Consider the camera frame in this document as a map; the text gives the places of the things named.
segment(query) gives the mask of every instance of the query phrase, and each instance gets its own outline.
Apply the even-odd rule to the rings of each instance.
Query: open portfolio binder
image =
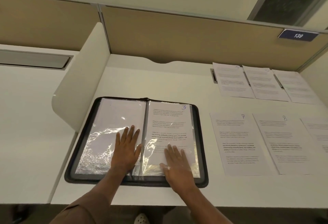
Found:
[[[70,183],[96,184],[110,168],[116,133],[125,127],[140,129],[136,146],[142,144],[135,167],[122,185],[168,187],[160,163],[166,164],[164,148],[170,143],[184,149],[199,188],[208,174],[198,108],[148,98],[97,98],[88,115],[65,172]]]

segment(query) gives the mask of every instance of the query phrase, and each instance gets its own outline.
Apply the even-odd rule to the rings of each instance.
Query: forearm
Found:
[[[110,205],[124,176],[125,172],[123,170],[110,168],[105,177],[91,190],[91,192],[103,194]]]
[[[198,224],[232,224],[203,196],[197,187],[180,195],[180,197]]]

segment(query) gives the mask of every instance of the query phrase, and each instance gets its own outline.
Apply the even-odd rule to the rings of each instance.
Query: black folder edge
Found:
[[[77,184],[97,184],[105,175],[104,174],[75,174],[76,167],[80,161],[82,152],[84,150],[85,144],[87,142],[90,130],[93,124],[93,121],[96,117],[98,108],[102,98],[108,99],[118,99],[118,100],[137,100],[137,101],[158,101],[158,102],[169,102],[169,101],[159,101],[151,100],[149,98],[121,98],[121,97],[98,97],[94,100],[91,110],[89,112],[88,118],[84,124],[84,127],[81,131],[80,137],[76,143],[70,161],[68,162],[64,179],[68,183],[77,183]],[[194,119],[194,131],[196,138],[196,148],[199,164],[200,178],[194,178],[195,184],[198,188],[205,188],[208,185],[208,173],[205,159],[205,151],[203,144],[203,136],[200,126],[199,111],[197,106],[192,105],[193,119]],[[145,186],[145,187],[170,187],[168,182],[165,180],[164,176],[125,176],[121,185],[129,186]]]

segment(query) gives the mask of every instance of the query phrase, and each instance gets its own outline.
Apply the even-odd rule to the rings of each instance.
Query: person's left hand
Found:
[[[120,133],[116,134],[114,154],[111,162],[111,170],[120,170],[124,174],[132,170],[141,152],[141,144],[135,149],[140,129],[133,135],[134,126],[125,127],[120,140]]]

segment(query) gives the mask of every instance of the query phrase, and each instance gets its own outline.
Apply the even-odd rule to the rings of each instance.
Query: white desk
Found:
[[[328,176],[281,176],[262,148],[274,176],[225,176],[211,124],[210,112],[284,112],[299,116],[327,116],[324,106],[221,97],[213,83],[210,64],[171,62],[156,64],[140,57],[111,55],[94,98],[148,97],[195,104],[199,109],[209,184],[201,189],[215,206],[328,208]],[[70,184],[60,178],[52,204],[69,204],[93,186]],[[120,186],[114,205],[184,205],[170,188]]]
[[[0,45],[1,49],[77,52]],[[0,66],[0,204],[50,203],[75,132],[51,108],[66,71]]]

